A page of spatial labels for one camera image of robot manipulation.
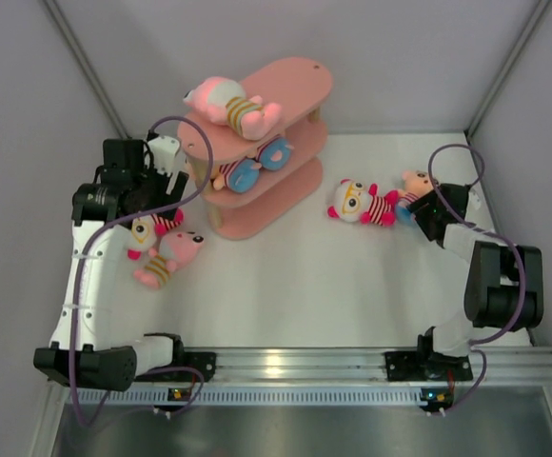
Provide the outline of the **orange-head blue-body plush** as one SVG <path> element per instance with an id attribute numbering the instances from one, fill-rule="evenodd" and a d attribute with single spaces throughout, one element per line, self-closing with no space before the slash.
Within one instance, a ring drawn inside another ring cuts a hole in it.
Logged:
<path id="1" fill-rule="evenodd" d="M 428 172 L 423 170 L 406 170 L 402 174 L 402 180 L 404 187 L 398 190 L 395 214 L 400 223 L 413 226 L 414 216 L 408 207 L 432 191 L 433 183 L 430 181 Z"/>

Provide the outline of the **large pink frog plush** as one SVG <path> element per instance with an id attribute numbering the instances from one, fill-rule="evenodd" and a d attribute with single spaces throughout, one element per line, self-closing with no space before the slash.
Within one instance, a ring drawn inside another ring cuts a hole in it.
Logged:
<path id="1" fill-rule="evenodd" d="M 260 95 L 248 96 L 237 81 L 208 77 L 183 98 L 184 103 L 214 125 L 228 126 L 240 137 L 257 141 L 281 120 L 283 108 L 265 103 Z"/>

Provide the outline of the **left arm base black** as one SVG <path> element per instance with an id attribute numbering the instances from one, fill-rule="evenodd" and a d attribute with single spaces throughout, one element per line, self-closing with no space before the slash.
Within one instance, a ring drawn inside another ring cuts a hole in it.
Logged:
<path id="1" fill-rule="evenodd" d="M 142 374 L 135 378 L 136 382 L 145 383 L 190 383 L 198 381 L 197 374 L 188 371 L 173 371 L 173 367 L 187 367 L 198 370 L 206 381 L 210 381 L 216 371 L 217 353 L 212 351 L 179 351 L 172 362 L 163 367 L 153 368 L 149 374 Z"/>

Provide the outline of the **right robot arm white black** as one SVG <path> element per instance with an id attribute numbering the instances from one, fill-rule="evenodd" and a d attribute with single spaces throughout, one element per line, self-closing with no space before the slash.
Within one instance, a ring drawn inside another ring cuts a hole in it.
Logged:
<path id="1" fill-rule="evenodd" d="M 469 266 L 463 309 L 418 337 L 415 364 L 436 378 L 476 346 L 536 328 L 544 315 L 542 252 L 465 219 L 471 187 L 441 184 L 408 205 L 427 240 Z"/>

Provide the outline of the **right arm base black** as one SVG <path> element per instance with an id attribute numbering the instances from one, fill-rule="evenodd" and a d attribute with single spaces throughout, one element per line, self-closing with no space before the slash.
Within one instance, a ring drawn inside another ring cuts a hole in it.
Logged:
<path id="1" fill-rule="evenodd" d="M 473 372 L 467 357 L 425 355 L 417 350 L 396 350 L 384 354 L 389 382 L 471 381 Z"/>

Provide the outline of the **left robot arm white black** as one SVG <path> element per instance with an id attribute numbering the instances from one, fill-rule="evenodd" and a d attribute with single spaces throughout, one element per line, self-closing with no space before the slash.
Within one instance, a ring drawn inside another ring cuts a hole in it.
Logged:
<path id="1" fill-rule="evenodd" d="M 186 356 L 166 336 L 134 343 L 113 338 L 116 272 L 136 234 L 131 218 L 181 200 L 188 175 L 176 171 L 178 139 L 107 139 L 103 162 L 91 182 L 72 196 L 73 249 L 69 281 L 57 326 L 33 365 L 52 381 L 111 391 L 127 390 L 152 368 L 166 380 L 180 378 Z"/>

